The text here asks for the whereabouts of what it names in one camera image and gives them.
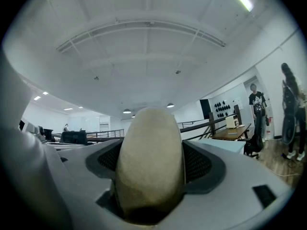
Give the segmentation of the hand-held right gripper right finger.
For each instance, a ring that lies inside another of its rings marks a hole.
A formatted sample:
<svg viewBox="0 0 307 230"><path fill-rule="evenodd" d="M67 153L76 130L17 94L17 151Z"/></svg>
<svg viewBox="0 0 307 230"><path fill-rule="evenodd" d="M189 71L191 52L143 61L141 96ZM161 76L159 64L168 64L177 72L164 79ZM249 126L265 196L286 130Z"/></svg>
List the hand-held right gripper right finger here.
<svg viewBox="0 0 307 230"><path fill-rule="evenodd" d="M223 180L206 194L185 194L157 230L255 230L286 205L293 191L258 160L199 142L183 142L225 167Z"/></svg>

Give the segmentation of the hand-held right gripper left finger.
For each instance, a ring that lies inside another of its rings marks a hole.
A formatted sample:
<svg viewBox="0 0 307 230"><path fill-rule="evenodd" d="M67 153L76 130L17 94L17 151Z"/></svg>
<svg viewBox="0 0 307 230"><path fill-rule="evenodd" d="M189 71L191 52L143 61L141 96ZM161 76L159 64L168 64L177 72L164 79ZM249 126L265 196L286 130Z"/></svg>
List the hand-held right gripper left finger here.
<svg viewBox="0 0 307 230"><path fill-rule="evenodd" d="M0 207L11 230L132 230L117 216L109 179L85 165L93 148L66 151L19 129L31 92L0 56Z"/></svg>

